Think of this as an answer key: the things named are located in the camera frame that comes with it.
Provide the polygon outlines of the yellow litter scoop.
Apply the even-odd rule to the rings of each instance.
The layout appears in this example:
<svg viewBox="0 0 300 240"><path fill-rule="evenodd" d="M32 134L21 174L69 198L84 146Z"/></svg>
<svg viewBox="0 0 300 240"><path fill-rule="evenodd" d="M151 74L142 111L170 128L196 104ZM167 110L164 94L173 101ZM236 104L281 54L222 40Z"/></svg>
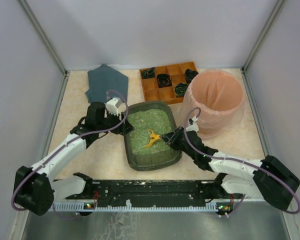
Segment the yellow litter scoop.
<svg viewBox="0 0 300 240"><path fill-rule="evenodd" d="M156 134L152 129L149 129L149 142L144 146L144 148L150 148L156 141L161 139L160 134Z"/></svg>

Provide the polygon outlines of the dark grey litter box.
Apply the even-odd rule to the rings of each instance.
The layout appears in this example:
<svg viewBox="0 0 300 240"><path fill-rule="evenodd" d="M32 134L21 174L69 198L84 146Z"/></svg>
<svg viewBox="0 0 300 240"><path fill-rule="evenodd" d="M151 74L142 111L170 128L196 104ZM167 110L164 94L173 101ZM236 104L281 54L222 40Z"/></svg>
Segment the dark grey litter box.
<svg viewBox="0 0 300 240"><path fill-rule="evenodd" d="M182 152L173 150L161 139L177 128L172 110L165 102L148 101L131 105L127 121L134 128L124 136L127 162L133 170L158 170L181 159Z"/></svg>

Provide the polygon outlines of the trash bin with pink bag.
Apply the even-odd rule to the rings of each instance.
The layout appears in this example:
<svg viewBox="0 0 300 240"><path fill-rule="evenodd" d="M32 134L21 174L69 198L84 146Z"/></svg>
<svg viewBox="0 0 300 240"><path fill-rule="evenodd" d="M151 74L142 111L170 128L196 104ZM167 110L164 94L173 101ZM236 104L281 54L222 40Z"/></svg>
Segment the trash bin with pink bag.
<svg viewBox="0 0 300 240"><path fill-rule="evenodd" d="M176 115L183 126L187 114L200 108L198 133L203 139L214 138L224 130L239 124L245 114L245 93L239 80L220 69L207 69L189 84Z"/></svg>

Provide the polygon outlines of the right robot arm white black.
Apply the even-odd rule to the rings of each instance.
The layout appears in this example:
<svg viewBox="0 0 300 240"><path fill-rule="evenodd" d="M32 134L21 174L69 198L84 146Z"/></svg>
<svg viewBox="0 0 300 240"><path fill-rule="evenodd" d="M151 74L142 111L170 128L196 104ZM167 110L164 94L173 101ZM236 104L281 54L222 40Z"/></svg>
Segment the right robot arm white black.
<svg viewBox="0 0 300 240"><path fill-rule="evenodd" d="M293 213L300 212L300 200L296 196L300 180L276 157L244 159L229 156L204 145L196 131L185 131L183 127L160 138L171 149L188 155L198 168L222 175L220 187L226 193L263 198L272 207L286 213L295 200L297 210Z"/></svg>

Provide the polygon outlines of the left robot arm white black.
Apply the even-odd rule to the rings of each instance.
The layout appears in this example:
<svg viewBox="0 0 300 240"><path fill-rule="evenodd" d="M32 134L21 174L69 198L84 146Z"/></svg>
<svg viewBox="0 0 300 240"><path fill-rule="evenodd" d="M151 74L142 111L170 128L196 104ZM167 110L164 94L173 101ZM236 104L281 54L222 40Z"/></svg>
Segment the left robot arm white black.
<svg viewBox="0 0 300 240"><path fill-rule="evenodd" d="M113 97L106 103L93 102L65 140L51 153L31 167L21 166L15 174L11 206L44 215L55 202L72 196L88 198L93 193L93 180L83 173L57 180L57 175L80 153L108 133L131 132L127 112L119 112L123 103Z"/></svg>

